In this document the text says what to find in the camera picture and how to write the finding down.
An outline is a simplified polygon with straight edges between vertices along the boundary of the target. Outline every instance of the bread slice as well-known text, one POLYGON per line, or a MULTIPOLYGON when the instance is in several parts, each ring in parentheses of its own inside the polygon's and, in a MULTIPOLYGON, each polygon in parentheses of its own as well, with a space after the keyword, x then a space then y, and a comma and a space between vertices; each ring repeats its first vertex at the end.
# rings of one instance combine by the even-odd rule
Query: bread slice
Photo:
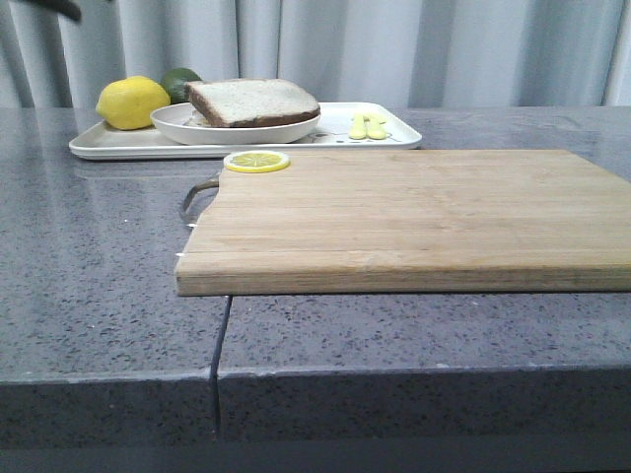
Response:
POLYGON ((216 128, 289 125, 319 115, 317 100, 283 79, 194 81, 185 89, 188 101, 216 128))

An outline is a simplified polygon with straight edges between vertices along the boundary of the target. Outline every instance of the dark object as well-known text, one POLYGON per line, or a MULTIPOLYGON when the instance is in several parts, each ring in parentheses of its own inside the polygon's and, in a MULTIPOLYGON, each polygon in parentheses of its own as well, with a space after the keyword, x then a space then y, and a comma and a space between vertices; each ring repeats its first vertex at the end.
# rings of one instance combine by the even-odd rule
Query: dark object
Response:
POLYGON ((35 3, 43 8, 60 13, 75 22, 81 22, 81 9, 70 0, 25 0, 35 3))

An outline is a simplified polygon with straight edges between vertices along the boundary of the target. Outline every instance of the cutting board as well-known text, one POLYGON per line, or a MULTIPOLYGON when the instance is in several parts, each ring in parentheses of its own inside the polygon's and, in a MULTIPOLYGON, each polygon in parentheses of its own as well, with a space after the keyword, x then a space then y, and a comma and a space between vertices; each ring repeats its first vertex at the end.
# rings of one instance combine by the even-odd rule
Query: cutting board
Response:
POLYGON ((631 290, 631 183, 567 151, 291 160, 223 170, 180 295, 631 290))

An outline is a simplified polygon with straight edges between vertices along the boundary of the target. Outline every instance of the lemon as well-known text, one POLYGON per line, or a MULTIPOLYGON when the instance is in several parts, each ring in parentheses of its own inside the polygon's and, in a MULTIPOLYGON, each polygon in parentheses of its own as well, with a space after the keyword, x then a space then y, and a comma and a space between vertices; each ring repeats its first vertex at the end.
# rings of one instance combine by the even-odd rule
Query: lemon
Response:
POLYGON ((152 124, 152 111, 171 103, 160 84, 144 76, 132 76, 105 86, 97 113, 120 130, 135 130, 152 124))
POLYGON ((184 85, 191 81, 201 81, 201 78, 186 67, 177 67, 165 73, 160 81, 160 85, 165 88, 171 103, 183 103, 188 101, 184 85))
POLYGON ((272 172, 286 168, 289 163, 289 156, 276 151, 242 151, 224 158, 226 169, 237 172, 272 172))

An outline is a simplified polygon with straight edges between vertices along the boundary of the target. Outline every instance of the white tray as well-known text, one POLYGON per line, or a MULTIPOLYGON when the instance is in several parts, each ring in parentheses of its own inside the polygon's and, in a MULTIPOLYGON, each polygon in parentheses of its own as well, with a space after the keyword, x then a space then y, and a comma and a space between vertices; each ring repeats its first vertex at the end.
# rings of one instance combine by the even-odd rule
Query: white tray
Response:
POLYGON ((234 151, 275 149, 279 151, 309 148, 367 147, 371 149, 412 149, 421 135, 381 105, 367 102, 321 102, 318 126, 306 137, 288 144, 265 145, 181 145, 151 128, 115 130, 103 121, 73 139, 70 151, 90 161, 155 160, 224 157, 234 151), (370 110, 386 118, 384 140, 352 140, 348 137, 353 113, 370 110))

